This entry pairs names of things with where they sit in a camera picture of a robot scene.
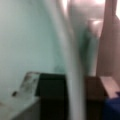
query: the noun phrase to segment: light green wall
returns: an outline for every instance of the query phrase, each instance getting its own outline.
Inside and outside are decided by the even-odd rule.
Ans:
[[[0,1],[0,99],[18,89],[28,71],[62,71],[57,35],[41,1]]]

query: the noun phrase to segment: wall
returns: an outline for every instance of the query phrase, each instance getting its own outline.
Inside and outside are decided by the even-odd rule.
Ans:
[[[0,100],[19,88],[29,71],[60,71],[57,39],[41,0],[0,0]]]
[[[117,0],[106,0],[97,75],[113,76],[120,85],[120,20],[115,13],[116,2]]]

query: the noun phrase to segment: black object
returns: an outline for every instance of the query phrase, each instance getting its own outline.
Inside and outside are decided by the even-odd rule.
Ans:
[[[36,96],[41,98],[41,120],[67,120],[68,92],[65,75],[40,74]]]

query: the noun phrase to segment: light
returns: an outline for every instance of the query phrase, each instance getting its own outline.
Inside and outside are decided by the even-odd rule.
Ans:
[[[105,0],[95,0],[96,4],[105,4]]]
[[[62,0],[63,9],[67,10],[68,0]]]
[[[116,15],[120,19],[120,0],[117,1]]]

